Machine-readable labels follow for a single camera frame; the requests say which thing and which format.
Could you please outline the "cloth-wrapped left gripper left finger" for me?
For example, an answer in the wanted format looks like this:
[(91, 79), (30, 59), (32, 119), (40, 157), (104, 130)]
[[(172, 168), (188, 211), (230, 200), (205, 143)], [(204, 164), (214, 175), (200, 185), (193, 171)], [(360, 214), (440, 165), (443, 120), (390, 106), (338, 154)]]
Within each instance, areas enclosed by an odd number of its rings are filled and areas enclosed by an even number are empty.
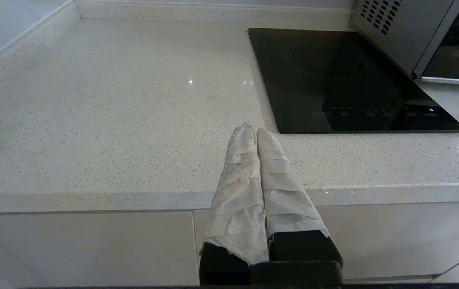
[(213, 196), (200, 251), (201, 285), (245, 285), (250, 269), (269, 261), (257, 138), (236, 127)]

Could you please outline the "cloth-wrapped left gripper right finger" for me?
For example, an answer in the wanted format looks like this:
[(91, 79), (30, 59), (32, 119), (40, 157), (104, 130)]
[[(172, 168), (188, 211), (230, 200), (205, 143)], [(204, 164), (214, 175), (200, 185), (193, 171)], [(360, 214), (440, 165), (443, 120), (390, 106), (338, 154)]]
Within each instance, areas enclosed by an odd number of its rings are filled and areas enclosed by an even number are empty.
[(269, 255), (273, 261), (334, 261), (342, 256), (275, 135), (257, 130)]

